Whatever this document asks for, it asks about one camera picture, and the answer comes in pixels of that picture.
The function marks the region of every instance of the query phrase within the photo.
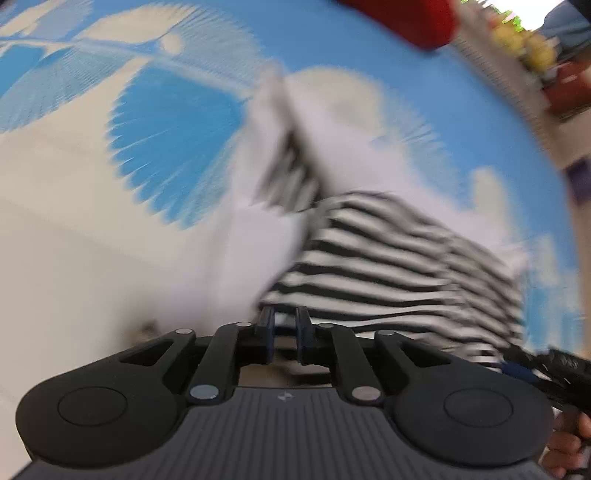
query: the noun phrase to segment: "white cloth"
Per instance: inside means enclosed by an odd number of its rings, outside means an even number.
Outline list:
[[[211,335],[220,325],[248,320],[273,280],[299,252],[303,213],[285,213],[257,200],[288,132],[311,151],[326,196],[352,190],[394,194],[461,236],[491,250],[517,273],[524,254],[471,211],[435,193],[411,171],[402,148],[381,150],[364,132],[335,118],[296,81],[267,72],[232,157],[228,192],[194,232],[160,304],[162,330],[191,327]]]

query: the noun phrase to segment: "red object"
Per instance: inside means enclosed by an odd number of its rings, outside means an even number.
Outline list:
[[[447,45],[456,29],[448,0],[340,0],[425,50]]]
[[[584,73],[586,69],[576,61],[559,65],[556,81],[544,89],[551,113],[564,115],[591,104],[591,81]]]

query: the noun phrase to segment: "finger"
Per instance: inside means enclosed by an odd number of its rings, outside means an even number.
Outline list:
[[[550,469],[548,469],[548,471],[550,472],[550,474],[553,477],[558,478],[558,480],[560,480],[561,478],[563,478],[566,475],[566,470],[564,468],[562,468],[561,466],[558,466],[555,468],[550,468]]]
[[[576,470],[583,468],[585,465],[585,458],[580,453],[575,455],[569,455],[568,453],[558,452],[556,450],[550,450],[544,459],[542,465],[546,468],[562,467],[567,470]]]
[[[548,439],[548,448],[563,453],[577,453],[581,448],[581,439],[566,432],[554,432]]]
[[[591,419],[585,413],[579,418],[579,433],[584,439],[591,438]]]

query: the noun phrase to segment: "person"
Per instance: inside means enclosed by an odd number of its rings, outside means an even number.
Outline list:
[[[586,467],[585,456],[580,453],[582,439],[591,439],[591,419],[581,414],[579,417],[579,436],[571,433],[560,432],[562,416],[558,416],[556,431],[548,439],[548,451],[541,461],[541,465],[546,468],[556,478],[561,479],[568,470],[576,470]]]

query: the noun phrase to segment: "ribbed surface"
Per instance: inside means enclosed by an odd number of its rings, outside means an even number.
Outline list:
[[[550,480],[537,465],[474,471],[440,465],[403,443],[381,410],[332,388],[239,388],[193,408],[165,445],[126,465],[74,471],[44,462],[19,480]]]

